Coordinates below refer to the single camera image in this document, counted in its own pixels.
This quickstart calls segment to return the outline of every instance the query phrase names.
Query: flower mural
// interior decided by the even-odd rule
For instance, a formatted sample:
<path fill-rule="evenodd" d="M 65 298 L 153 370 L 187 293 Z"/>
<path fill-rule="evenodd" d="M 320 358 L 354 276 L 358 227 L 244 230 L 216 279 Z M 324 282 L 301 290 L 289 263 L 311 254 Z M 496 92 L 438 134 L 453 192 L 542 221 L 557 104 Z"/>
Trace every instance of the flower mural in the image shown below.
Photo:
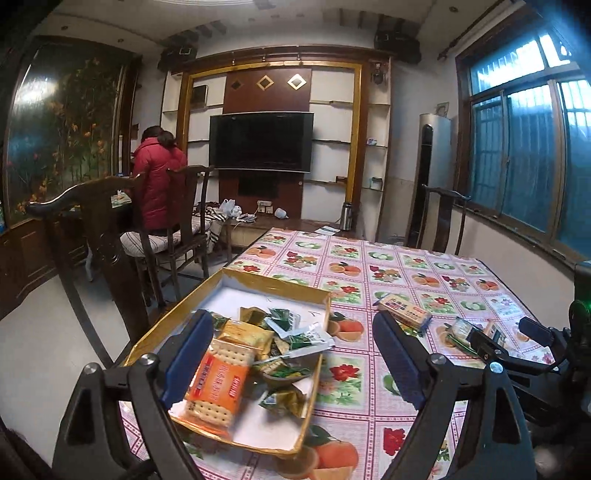
<path fill-rule="evenodd" d="M 6 214 L 112 173 L 113 116 L 124 62 L 88 43 L 42 44 L 9 118 Z"/>

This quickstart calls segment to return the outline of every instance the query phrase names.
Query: cracker package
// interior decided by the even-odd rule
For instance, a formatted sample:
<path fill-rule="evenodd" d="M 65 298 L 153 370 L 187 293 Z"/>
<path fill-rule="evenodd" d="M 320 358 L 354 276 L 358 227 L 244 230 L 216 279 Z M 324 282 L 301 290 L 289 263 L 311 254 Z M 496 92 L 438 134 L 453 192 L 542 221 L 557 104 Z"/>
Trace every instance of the cracker package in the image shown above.
<path fill-rule="evenodd" d="M 273 335 L 271 330 L 263 330 L 260 327 L 239 320 L 228 320 L 222 329 L 222 333 L 217 338 L 224 342 L 254 348 L 257 356 L 260 357 L 269 354 Z"/>
<path fill-rule="evenodd" d="M 212 340 L 185 395 L 187 420 L 228 437 L 253 360 L 251 348 Z"/>

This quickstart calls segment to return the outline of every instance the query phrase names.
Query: ceiling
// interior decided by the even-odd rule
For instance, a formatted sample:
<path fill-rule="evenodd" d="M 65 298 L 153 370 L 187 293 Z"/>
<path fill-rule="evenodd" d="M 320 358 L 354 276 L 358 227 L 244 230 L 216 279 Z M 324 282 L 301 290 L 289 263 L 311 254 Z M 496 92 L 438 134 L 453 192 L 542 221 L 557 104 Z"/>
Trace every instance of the ceiling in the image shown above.
<path fill-rule="evenodd" d="M 62 18 L 100 22 L 146 41 L 203 43 L 272 25 L 332 24 L 375 31 L 403 19 L 422 44 L 445 48 L 495 0 L 64 0 Z"/>

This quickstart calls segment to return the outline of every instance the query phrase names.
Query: picture frame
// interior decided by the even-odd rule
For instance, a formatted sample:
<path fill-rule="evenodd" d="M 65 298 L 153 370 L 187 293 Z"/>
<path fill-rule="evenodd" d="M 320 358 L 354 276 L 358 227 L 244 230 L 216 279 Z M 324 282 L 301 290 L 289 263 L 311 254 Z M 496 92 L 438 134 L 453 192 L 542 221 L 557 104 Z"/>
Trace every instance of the picture frame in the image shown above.
<path fill-rule="evenodd" d="M 435 107 L 435 115 L 444 116 L 447 118 L 447 111 L 449 110 L 449 102 L 438 103 Z"/>

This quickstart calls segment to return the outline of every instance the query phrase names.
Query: window frame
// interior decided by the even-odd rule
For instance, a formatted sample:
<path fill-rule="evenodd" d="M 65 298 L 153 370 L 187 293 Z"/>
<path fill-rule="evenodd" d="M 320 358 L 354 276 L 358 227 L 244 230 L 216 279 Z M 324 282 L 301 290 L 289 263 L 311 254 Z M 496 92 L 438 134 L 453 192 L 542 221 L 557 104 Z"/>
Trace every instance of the window frame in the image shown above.
<path fill-rule="evenodd" d="M 476 40 L 456 57 L 459 118 L 455 188 L 464 194 L 469 194 L 470 192 L 474 132 L 474 119 L 472 115 L 473 105 L 495 97 L 500 97 L 503 116 L 503 131 L 501 173 L 496 206 L 495 208 L 489 208 L 475 202 L 468 202 L 467 208 L 478 216 L 483 216 L 484 218 L 491 220 L 496 225 L 506 229 L 507 232 L 516 235 L 528 244 L 537 247 L 537 249 L 551 255 L 554 259 L 560 261 L 570 269 L 573 269 L 575 263 L 581 260 L 587 260 L 587 257 L 584 257 L 582 254 L 571 249 L 557 239 L 557 234 L 560 229 L 560 214 L 564 203 L 566 162 L 568 159 L 568 127 L 566 125 L 566 119 L 563 116 L 563 112 L 566 111 L 566 109 L 564 108 L 564 101 L 558 84 L 561 82 L 584 79 L 584 75 L 573 60 L 569 64 L 550 68 L 539 41 L 539 37 L 536 37 L 544 61 L 544 70 L 530 73 L 472 95 L 470 68 L 475 65 L 478 60 L 484 58 L 488 54 L 494 53 L 505 45 L 516 41 L 520 37 L 523 37 L 526 35 L 524 32 L 535 32 L 540 29 L 550 30 L 550 27 L 545 25 L 545 23 L 542 22 L 541 17 L 539 17 L 539 15 L 537 15 L 530 7 L 524 6 L 491 28 L 486 34 L 481 36 L 481 38 Z M 520 220 L 501 213 L 502 201 L 505 196 L 504 180 L 506 179 L 507 164 L 509 160 L 509 135 L 507 134 L 509 131 L 509 116 L 507 114 L 507 98 L 512 93 L 542 85 L 548 85 L 550 87 L 556 143 L 554 184 L 552 188 L 550 211 L 548 213 L 548 225 L 545 232 L 540 232 Z"/>

